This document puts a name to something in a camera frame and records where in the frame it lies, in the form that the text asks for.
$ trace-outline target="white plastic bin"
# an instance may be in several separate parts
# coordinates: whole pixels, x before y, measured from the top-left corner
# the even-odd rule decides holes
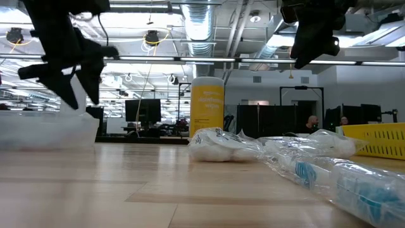
[[[0,111],[0,150],[92,147],[99,120],[88,113]]]

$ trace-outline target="white wall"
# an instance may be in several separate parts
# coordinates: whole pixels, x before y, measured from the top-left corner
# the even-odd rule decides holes
[[[405,122],[405,78],[401,67],[333,66],[318,75],[318,85],[325,88],[325,108],[342,103],[381,105],[382,111],[398,109],[398,121]],[[392,116],[383,115],[382,120],[390,123]]]
[[[221,70],[216,70],[217,77],[222,76]],[[251,72],[249,70],[237,70],[231,74],[225,88],[225,104],[237,105],[243,99],[254,101],[269,101],[270,105],[280,104],[280,86],[308,86],[318,85],[317,75],[313,75],[310,70],[293,70],[293,79],[290,79],[290,71],[265,71]],[[261,83],[253,83],[253,76],[261,76]],[[309,84],[301,84],[301,77],[309,77]],[[283,105],[291,105],[291,101],[317,101],[317,112],[321,119],[321,92],[315,90],[297,91],[294,89],[283,89]]]

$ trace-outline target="black monitor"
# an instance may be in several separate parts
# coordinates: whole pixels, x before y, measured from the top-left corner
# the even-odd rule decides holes
[[[335,131],[335,128],[340,125],[340,106],[334,109],[327,109],[325,113],[325,120],[323,122],[323,128]]]
[[[342,106],[343,117],[349,121],[349,125],[366,124],[363,121],[363,109],[360,106]]]
[[[381,106],[375,104],[361,104],[363,113],[363,121],[365,124],[368,122],[381,122]]]
[[[139,100],[125,101],[125,120],[134,122],[137,118]],[[160,99],[142,99],[139,107],[139,122],[160,122]]]

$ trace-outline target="yellow container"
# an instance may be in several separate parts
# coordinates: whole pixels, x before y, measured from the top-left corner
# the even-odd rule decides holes
[[[191,82],[190,137],[198,129],[223,128],[223,80],[197,77]]]
[[[349,125],[344,135],[368,141],[357,155],[405,160],[405,123]]]

